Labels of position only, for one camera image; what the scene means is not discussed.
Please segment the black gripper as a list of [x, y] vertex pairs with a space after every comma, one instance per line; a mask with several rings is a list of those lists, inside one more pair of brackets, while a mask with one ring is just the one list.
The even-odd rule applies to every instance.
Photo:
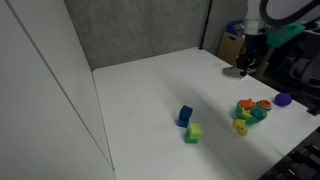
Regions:
[[245, 53], [239, 56], [237, 62], [241, 76], [251, 75], [256, 72], [268, 50], [266, 41], [267, 36], [265, 34], [245, 35]]

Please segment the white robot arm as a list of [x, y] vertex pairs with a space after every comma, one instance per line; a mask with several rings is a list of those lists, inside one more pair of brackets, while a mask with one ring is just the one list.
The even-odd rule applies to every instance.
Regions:
[[242, 77], [248, 74], [252, 62], [257, 68], [267, 53], [265, 33], [268, 30], [268, 25], [261, 18], [260, 3], [261, 0], [247, 0], [247, 13], [244, 19], [245, 53], [237, 64]]

